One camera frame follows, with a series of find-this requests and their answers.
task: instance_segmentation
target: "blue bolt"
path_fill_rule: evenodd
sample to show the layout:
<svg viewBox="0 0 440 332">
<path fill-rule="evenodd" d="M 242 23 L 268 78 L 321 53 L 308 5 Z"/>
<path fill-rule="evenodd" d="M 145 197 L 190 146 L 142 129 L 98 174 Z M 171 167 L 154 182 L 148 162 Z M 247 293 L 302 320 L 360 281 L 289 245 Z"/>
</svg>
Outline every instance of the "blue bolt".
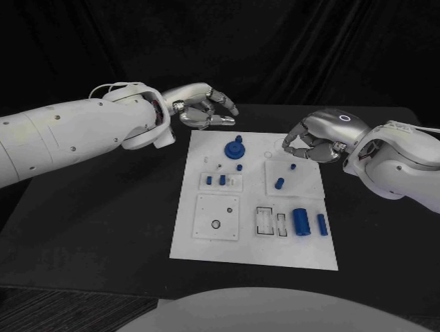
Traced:
<svg viewBox="0 0 440 332">
<path fill-rule="evenodd" d="M 284 184 L 284 179 L 282 178 L 278 178 L 276 179 L 276 185 L 273 186 L 276 189 L 281 189 L 282 188 L 282 184 Z"/>
</svg>

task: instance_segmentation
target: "white board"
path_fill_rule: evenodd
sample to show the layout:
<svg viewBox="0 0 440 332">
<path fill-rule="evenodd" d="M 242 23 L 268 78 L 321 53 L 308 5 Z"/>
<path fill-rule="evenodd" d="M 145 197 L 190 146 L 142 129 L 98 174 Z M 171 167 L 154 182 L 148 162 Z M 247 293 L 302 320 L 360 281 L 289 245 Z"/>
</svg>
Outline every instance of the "white board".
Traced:
<svg viewBox="0 0 440 332">
<path fill-rule="evenodd" d="M 224 155 L 224 145 L 236 135 L 242 136 L 246 151 L 240 159 L 232 160 Z M 284 138 L 284 133 L 191 131 L 170 258 L 337 270 L 318 165 L 282 151 Z M 294 143 L 295 147 L 305 147 L 301 141 Z M 289 169 L 291 163 L 295 164 L 294 170 Z M 211 176 L 214 183 L 220 175 L 227 178 L 240 175 L 240 189 L 236 181 L 232 186 L 227 183 L 229 190 L 226 185 L 217 186 L 220 190 L 211 190 L 204 185 L 207 176 Z M 273 187 L 275 177 L 285 180 L 282 191 Z M 211 211 L 210 216 L 203 212 L 196 216 L 200 195 L 209 197 L 209 202 L 214 201 L 210 195 L 217 197 L 217 207 L 209 204 L 206 208 Z M 217 216 L 224 204 L 230 203 L 220 196 L 237 198 L 236 232 L 230 231 L 232 228 L 224 228 L 224 233 L 217 231 L 226 224 L 227 227 L 235 225 L 229 221 L 217 229 L 211 228 L 211 222 L 219 217 L 227 220 L 227 214 Z M 256 223 L 260 223 L 260 227 L 265 225 L 263 216 L 258 218 L 256 215 L 258 207 L 272 209 L 273 219 L 268 222 L 272 222 L 273 235 L 256 233 Z M 311 234 L 302 237 L 295 235 L 295 208 L 304 208 L 308 215 Z M 328 229 L 325 237 L 320 235 L 317 214 L 324 215 Z M 197 227 L 201 229 L 197 234 L 201 234 L 201 238 L 193 237 Z"/>
</svg>

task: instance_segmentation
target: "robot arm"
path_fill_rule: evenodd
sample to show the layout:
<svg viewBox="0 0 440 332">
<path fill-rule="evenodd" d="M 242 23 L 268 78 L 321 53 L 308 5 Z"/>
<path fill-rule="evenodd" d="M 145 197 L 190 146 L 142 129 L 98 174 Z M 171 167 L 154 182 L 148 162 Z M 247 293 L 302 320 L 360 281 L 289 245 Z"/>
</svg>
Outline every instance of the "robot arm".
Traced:
<svg viewBox="0 0 440 332">
<path fill-rule="evenodd" d="M 191 127 L 235 124 L 232 118 L 224 117 L 219 121 L 220 117 L 206 113 L 204 108 L 194 108 L 201 105 L 211 107 L 210 99 L 222 102 L 237 115 L 232 101 L 204 83 L 168 90 L 164 93 L 167 98 L 142 83 L 103 86 L 109 86 L 109 92 L 102 99 L 90 98 L 90 94 L 86 100 L 0 118 L 0 188 L 90 159 L 118 145 L 125 149 L 139 149 L 149 143 L 157 148 L 171 144 L 174 102 L 185 101 L 187 110 L 180 111 L 180 115 L 185 114 L 185 118 L 190 117 L 188 112 L 197 115 L 194 123 L 181 119 Z"/>
<path fill-rule="evenodd" d="M 423 131 L 440 133 L 440 129 L 395 121 L 370 129 L 351 114 L 325 109 L 294 127 L 282 148 L 320 163 L 347 153 L 344 172 L 357 176 L 377 195 L 384 199 L 408 196 L 440 213 L 440 140 Z M 289 146 L 297 136 L 310 149 Z"/>
</svg>

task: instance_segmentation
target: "white round object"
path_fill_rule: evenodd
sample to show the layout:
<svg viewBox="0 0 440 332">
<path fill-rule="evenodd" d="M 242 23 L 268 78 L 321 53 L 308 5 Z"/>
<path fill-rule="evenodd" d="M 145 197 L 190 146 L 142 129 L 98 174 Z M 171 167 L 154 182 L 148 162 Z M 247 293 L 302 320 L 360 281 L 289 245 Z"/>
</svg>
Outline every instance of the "white round object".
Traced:
<svg viewBox="0 0 440 332">
<path fill-rule="evenodd" d="M 402 318 L 327 295 L 278 288 L 229 288 L 170 302 L 118 330 L 139 331 L 428 330 Z"/>
</svg>

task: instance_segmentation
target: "blue round part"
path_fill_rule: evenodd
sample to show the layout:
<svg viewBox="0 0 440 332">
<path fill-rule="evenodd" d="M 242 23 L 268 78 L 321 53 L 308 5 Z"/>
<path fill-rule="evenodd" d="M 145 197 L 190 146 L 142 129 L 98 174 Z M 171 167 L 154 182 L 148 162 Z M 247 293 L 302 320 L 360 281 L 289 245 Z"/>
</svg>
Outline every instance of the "blue round part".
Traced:
<svg viewBox="0 0 440 332">
<path fill-rule="evenodd" d="M 318 214 L 317 215 L 317 222 L 318 222 L 318 230 L 321 232 L 321 236 L 327 236 L 327 225 L 325 225 L 325 220 L 324 220 L 324 215 Z"/>
<path fill-rule="evenodd" d="M 294 217 L 295 235 L 298 235 L 301 237 L 305 235 L 310 235 L 311 229 L 308 228 L 308 219 L 307 219 L 305 209 L 294 209 L 292 217 Z"/>
<path fill-rule="evenodd" d="M 278 178 L 278 179 L 276 179 L 276 185 L 273 185 L 273 187 L 275 187 L 276 189 L 281 189 L 281 188 L 282 188 L 282 184 L 284 184 L 284 179 L 282 179 L 282 178 Z"/>
<path fill-rule="evenodd" d="M 237 136 L 233 142 L 229 142 L 224 147 L 224 155 L 229 159 L 239 159 L 243 156 L 246 149 L 242 145 L 242 137 Z"/>
</svg>

